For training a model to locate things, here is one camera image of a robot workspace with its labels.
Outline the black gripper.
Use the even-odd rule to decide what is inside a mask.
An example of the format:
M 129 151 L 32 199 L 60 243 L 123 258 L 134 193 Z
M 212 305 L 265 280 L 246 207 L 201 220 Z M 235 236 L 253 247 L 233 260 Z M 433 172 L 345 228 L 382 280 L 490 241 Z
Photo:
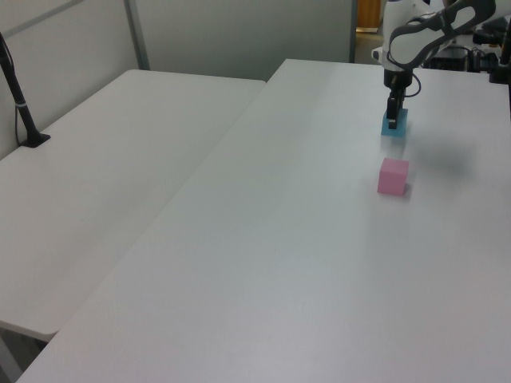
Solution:
M 402 109 L 406 96 L 406 88 L 412 83 L 412 72 L 408 70 L 393 71 L 384 69 L 383 84 L 390 90 L 387 100 L 386 120 L 388 129 L 395 130 L 398 126 L 398 114 Z

